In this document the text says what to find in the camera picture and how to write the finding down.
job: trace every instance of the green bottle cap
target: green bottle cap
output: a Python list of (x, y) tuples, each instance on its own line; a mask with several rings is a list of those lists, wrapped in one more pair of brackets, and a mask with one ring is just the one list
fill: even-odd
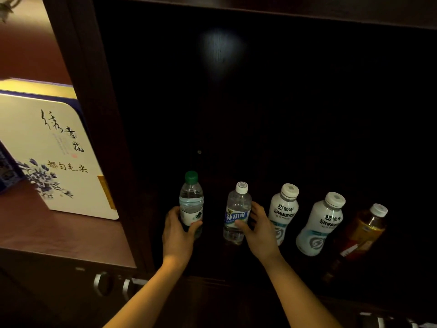
[(194, 185), (199, 181), (199, 175), (194, 170), (185, 173), (185, 182), (189, 185)]

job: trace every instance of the metal handle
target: metal handle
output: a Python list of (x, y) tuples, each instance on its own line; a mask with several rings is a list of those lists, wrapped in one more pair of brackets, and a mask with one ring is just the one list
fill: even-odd
[(128, 291), (129, 291), (129, 285), (131, 284), (131, 281), (132, 281), (132, 284), (135, 284), (135, 285), (141, 286), (141, 287), (145, 286), (148, 282), (148, 280), (146, 280), (146, 279), (125, 279), (124, 283), (123, 283), (122, 294), (123, 294), (123, 297), (124, 297), (126, 302), (128, 302), (130, 299)]
[(99, 289), (99, 283), (100, 283), (100, 279), (102, 276), (108, 276), (108, 273), (106, 272), (101, 272), (100, 274), (96, 274), (96, 277), (94, 277), (94, 291), (97, 293), (97, 295), (99, 295), (100, 297), (103, 297), (104, 295), (101, 293), (100, 289)]

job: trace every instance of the water bottle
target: water bottle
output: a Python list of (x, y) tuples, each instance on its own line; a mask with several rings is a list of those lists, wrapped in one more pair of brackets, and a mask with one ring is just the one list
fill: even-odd
[(326, 237), (343, 220), (341, 208), (345, 203), (342, 195), (329, 192), (325, 200), (314, 204), (306, 226), (296, 238), (296, 245), (303, 254), (314, 256), (320, 253)]
[(284, 241), (285, 229), (298, 212), (298, 194), (299, 189), (296, 185), (286, 183), (282, 186), (281, 192), (273, 196), (270, 203), (269, 219), (274, 224), (278, 246)]
[[(195, 171), (187, 171), (185, 184), (180, 189), (180, 220), (185, 231), (188, 231), (194, 222), (203, 219), (203, 190), (198, 179), (199, 175)], [(194, 238), (198, 239), (201, 233), (202, 226), (196, 230)]]
[(248, 188), (247, 183), (238, 182), (235, 190), (229, 193), (228, 203), (226, 204), (223, 237), (236, 245), (243, 242), (244, 234), (237, 228), (235, 221), (243, 220), (247, 223), (252, 208), (252, 197), (247, 192)]

